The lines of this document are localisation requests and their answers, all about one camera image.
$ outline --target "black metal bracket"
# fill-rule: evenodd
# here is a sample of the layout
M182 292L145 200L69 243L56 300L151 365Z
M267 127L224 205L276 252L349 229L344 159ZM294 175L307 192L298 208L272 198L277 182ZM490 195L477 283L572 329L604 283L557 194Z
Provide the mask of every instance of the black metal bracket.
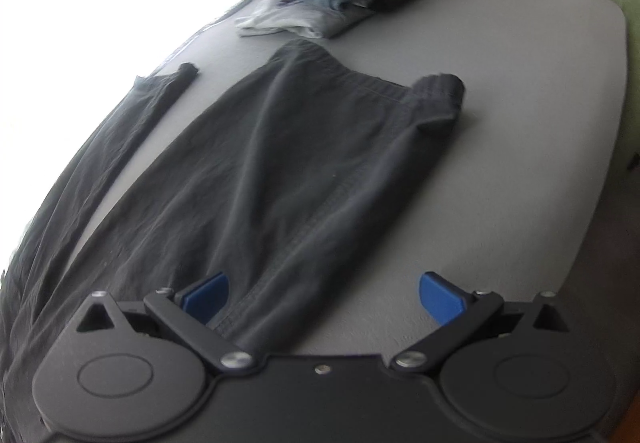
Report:
M33 379L52 441L573 442L614 391L553 294L465 294L465 311L389 366L379 356L257 360L172 298L85 299Z

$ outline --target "gray surface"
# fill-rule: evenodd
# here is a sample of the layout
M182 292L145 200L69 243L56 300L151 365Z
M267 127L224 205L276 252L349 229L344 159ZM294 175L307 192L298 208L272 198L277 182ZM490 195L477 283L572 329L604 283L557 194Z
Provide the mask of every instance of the gray surface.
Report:
M164 72L189 61L202 74L113 184L80 244L193 118L293 37L239 38L231 18L172 59ZM558 289L616 137L620 10L608 0L418 0L318 42L347 67L396 83L454 73L467 93L455 142L411 210L296 350L388 357L421 338L435 328L417 296L427 270L511 300Z

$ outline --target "circular cap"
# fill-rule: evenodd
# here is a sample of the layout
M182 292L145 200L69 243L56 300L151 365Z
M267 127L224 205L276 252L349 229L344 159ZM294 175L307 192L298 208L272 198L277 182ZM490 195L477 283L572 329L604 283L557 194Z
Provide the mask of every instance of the circular cap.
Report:
M407 369L420 367L427 361L427 356L420 351L405 351L396 357L396 363Z
M500 362L495 368L495 381L514 396L545 398L562 392L569 384L569 372L548 357L524 355Z
M227 369L246 369L254 365L254 357L244 351L234 351L224 355L220 363Z
M107 355L87 362L78 373L78 382L89 394L116 398L142 391L153 377L153 368L145 359Z
M457 411L497 439L546 441L597 423L614 382L577 337L527 330L462 347L442 366L440 384Z

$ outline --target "bolt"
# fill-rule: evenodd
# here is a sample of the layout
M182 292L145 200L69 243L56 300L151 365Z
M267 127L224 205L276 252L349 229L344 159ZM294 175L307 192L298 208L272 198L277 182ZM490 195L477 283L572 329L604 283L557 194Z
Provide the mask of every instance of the bolt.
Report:
M331 373L331 366L327 365L326 363L319 363L314 367L314 370L319 375L328 375L329 373Z
M407 369L412 369L414 367L420 367L427 361L427 356L420 351L405 351L404 353L400 353L396 357L396 363L400 367L405 367Z
M220 363L227 369L246 369L254 365L254 357L244 351L233 351L224 355Z

